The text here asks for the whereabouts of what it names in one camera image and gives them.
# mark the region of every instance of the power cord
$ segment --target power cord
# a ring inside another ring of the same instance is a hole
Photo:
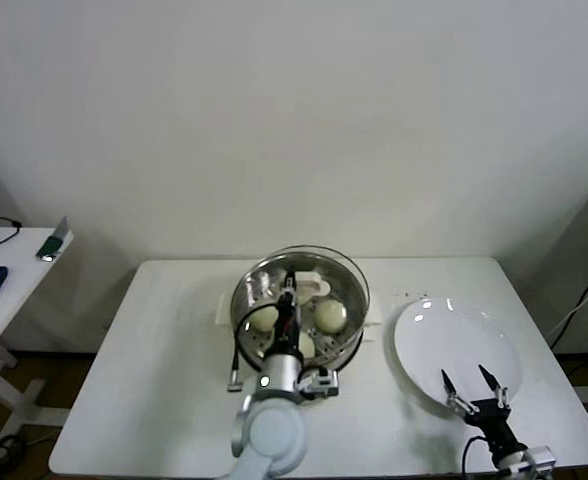
[[[467,480],[467,472],[465,471],[465,464],[467,463],[467,452],[469,451],[472,444],[478,440],[482,440],[485,443],[487,443],[487,438],[481,437],[479,435],[479,436],[470,438],[467,441],[467,443],[465,444],[465,448],[463,449],[463,460],[461,461],[461,477],[463,478],[463,480]]]
[[[0,480],[3,480],[4,475],[7,475],[16,469],[16,467],[25,457],[29,447],[33,447],[45,442],[56,442],[55,439],[51,438],[55,433],[58,433],[58,431],[52,431],[30,443],[26,443],[25,440],[23,440],[18,435],[7,435],[0,438]],[[48,468],[47,471],[40,475],[37,480],[44,479],[50,473],[51,471]]]
[[[567,329],[569,328],[570,324],[572,323],[572,320],[574,319],[574,315],[576,315],[576,312],[578,312],[587,302],[588,302],[588,286],[585,288],[585,290],[581,294],[581,297],[579,298],[578,302],[576,303],[576,306],[572,310],[567,312],[567,314],[554,326],[554,328],[552,328],[548,332],[547,335],[549,336],[552,333],[554,333],[556,330],[558,330],[559,328],[563,327],[561,332],[556,337],[556,339],[550,345],[551,350],[553,350],[554,347],[556,347],[558,342],[560,342],[561,338],[563,338],[563,336],[565,335],[565,332],[567,332]]]
[[[5,242],[10,241],[12,238],[14,238],[16,235],[19,234],[19,232],[21,231],[21,228],[23,228],[23,224],[17,220],[8,218],[8,217],[0,217],[0,220],[3,220],[5,222],[10,223],[15,229],[16,231],[14,233],[12,233],[11,235],[5,237],[3,240],[0,240],[0,245],[4,244]]]

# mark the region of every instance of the white table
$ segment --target white table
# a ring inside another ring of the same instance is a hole
[[[242,395],[226,392],[232,336],[214,316],[221,294],[252,263],[141,265],[54,448],[53,471],[128,478],[230,471]],[[425,294],[455,297],[502,319],[524,365],[509,421],[514,432],[530,446],[548,445],[560,466],[588,464],[588,415],[494,260],[358,263],[384,325],[341,372],[340,395],[304,406],[309,449],[292,477],[460,472],[463,446],[479,431],[418,392],[391,350],[397,315]],[[471,448],[468,470],[494,470],[485,445]]]
[[[8,268],[7,279],[0,289],[0,336],[23,306],[43,277],[56,263],[43,262],[36,252],[52,228],[22,228],[19,235],[0,245],[0,266]],[[14,228],[0,227],[0,240],[14,232]],[[70,232],[61,247],[65,251],[73,239]],[[13,367],[16,359],[0,344],[0,370]],[[20,392],[0,376],[0,402],[12,410],[12,415],[0,432],[0,437],[17,433],[22,425],[62,426],[69,410],[38,407],[35,401],[45,382],[32,380],[25,392]]]

